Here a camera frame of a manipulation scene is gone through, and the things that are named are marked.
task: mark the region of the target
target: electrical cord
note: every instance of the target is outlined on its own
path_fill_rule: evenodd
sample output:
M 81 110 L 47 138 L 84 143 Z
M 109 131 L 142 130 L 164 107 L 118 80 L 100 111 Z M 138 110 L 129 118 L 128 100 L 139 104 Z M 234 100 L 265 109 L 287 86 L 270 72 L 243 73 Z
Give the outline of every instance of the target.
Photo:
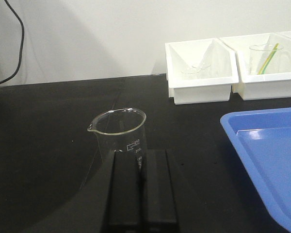
M 10 8 L 10 10 L 13 12 L 13 14 L 16 16 L 16 18 L 18 19 L 18 21 L 20 22 L 20 25 L 21 25 L 21 42 L 20 42 L 19 57 L 18 57 L 18 64 L 17 64 L 16 70 L 15 70 L 15 72 L 10 77 L 8 77 L 8 78 L 0 81 L 0 84 L 9 81 L 10 79 L 12 79 L 18 73 L 19 68 L 20 68 L 20 64 L 21 64 L 21 58 L 22 58 L 23 46 L 24 46 L 24 38 L 25 38 L 25 28 L 24 28 L 23 22 L 21 21 L 20 17 L 15 12 L 15 10 L 12 8 L 12 6 L 8 2 L 8 0 L 4 0 L 4 1 L 7 4 L 7 6 Z

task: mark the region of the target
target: blue plastic tray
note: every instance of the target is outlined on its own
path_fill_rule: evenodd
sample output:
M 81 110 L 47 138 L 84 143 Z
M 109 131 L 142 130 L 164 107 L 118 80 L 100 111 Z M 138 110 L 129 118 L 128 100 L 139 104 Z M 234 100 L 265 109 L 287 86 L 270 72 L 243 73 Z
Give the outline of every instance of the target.
M 291 108 L 229 113 L 221 124 L 268 212 L 291 232 Z

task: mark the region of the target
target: plastic straw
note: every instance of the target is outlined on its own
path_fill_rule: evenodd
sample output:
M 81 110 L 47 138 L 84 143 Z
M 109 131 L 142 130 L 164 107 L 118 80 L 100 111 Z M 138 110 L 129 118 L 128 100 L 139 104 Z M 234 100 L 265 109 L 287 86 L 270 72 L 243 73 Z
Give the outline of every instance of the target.
M 273 58 L 273 56 L 275 55 L 276 51 L 277 51 L 277 47 L 278 47 L 278 43 L 275 44 L 275 46 L 272 49 L 272 52 L 270 53 L 270 55 L 268 55 L 268 57 L 266 58 L 265 62 L 263 63 L 261 69 L 259 70 L 258 74 L 264 74 L 268 64 L 270 63 L 271 59 Z

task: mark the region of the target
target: beaker rim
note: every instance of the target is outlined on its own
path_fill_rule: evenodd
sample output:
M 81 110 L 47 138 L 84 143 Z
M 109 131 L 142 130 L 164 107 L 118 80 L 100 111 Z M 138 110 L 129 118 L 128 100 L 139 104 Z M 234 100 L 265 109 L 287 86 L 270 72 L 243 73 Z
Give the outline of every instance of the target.
M 102 131 L 98 130 L 97 128 L 95 128 L 95 126 L 97 125 L 99 120 L 102 119 L 103 117 L 105 117 L 106 115 L 112 114 L 114 112 L 125 111 L 125 110 L 136 112 L 139 115 L 141 115 L 142 118 L 143 118 L 141 123 L 139 125 L 137 125 L 136 127 L 130 129 L 130 130 L 123 131 L 123 132 L 117 132 L 117 133 L 102 132 Z M 93 119 L 92 123 L 88 126 L 87 131 L 96 132 L 96 133 L 103 134 L 103 135 L 122 135 L 122 134 L 130 133 L 130 132 L 135 131 L 136 129 L 140 128 L 141 126 L 143 126 L 145 121 L 146 121 L 146 114 L 143 111 L 141 111 L 140 109 L 137 109 L 137 108 L 119 108 L 119 109 L 109 110 L 109 111 L 106 111 L 106 112 L 103 112 L 103 113 L 99 114 L 97 117 L 95 117 Z
M 251 45 L 249 46 L 249 49 L 254 50 L 254 51 L 273 51 L 274 50 L 275 44 L 262 44 L 262 45 Z M 283 46 L 279 45 L 275 50 L 282 50 Z

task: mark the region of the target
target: black countertop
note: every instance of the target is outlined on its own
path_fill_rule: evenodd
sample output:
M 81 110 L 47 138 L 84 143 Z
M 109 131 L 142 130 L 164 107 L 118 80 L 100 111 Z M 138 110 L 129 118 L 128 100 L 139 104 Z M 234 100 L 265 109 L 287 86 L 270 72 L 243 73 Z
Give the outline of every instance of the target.
M 87 127 L 121 107 L 146 113 L 148 148 L 173 151 L 222 231 L 287 232 L 268 214 L 220 118 L 291 107 L 291 98 L 243 101 L 231 94 L 225 102 L 174 105 L 166 76 L 154 75 L 0 88 L 0 233 L 36 229 L 82 192 L 100 165 L 91 166 L 97 141 Z

